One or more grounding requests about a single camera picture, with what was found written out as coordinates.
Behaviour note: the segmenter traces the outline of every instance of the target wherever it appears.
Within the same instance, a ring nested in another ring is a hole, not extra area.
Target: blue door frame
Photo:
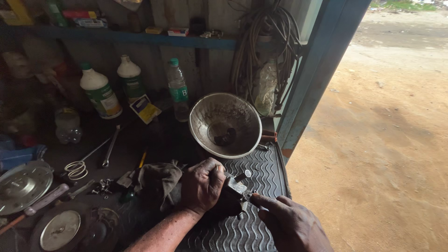
[[[328,86],[370,0],[324,0],[277,127],[285,163]]]

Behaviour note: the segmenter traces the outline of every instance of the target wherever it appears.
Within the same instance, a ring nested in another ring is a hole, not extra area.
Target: green bottle cap
[[[179,65],[179,60],[177,58],[171,58],[169,60],[169,64],[172,66],[177,66],[177,65]]]
[[[80,66],[81,66],[82,70],[92,69],[92,67],[90,66],[90,64],[88,62],[83,62],[83,63],[80,64]]]

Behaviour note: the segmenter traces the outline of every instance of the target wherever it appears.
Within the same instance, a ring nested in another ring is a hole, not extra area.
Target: stainless steel bowl
[[[223,158],[249,155],[261,138],[255,108],[230,93],[208,94],[190,112],[190,132],[208,152]]]

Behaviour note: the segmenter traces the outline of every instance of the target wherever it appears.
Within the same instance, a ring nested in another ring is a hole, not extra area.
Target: water bottle
[[[79,143],[82,129],[79,127],[79,115],[72,108],[61,108],[55,113],[56,137],[63,144]]]
[[[179,68],[179,60],[172,58],[169,61],[168,87],[173,100],[174,116],[180,122],[187,122],[190,109],[188,107],[188,91],[185,85],[184,74]]]
[[[255,107],[260,114],[267,116],[272,111],[274,103],[274,90],[277,86],[277,65],[275,60],[270,59],[260,71],[260,89],[255,98]]]

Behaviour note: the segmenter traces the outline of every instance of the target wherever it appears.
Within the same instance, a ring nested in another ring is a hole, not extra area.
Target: hand
[[[182,176],[181,206],[202,217],[220,197],[224,170],[224,166],[211,157],[188,168]]]
[[[319,219],[306,207],[285,196],[275,199],[254,193],[250,201],[269,210],[259,210],[258,216],[271,232],[279,252],[333,251]]]

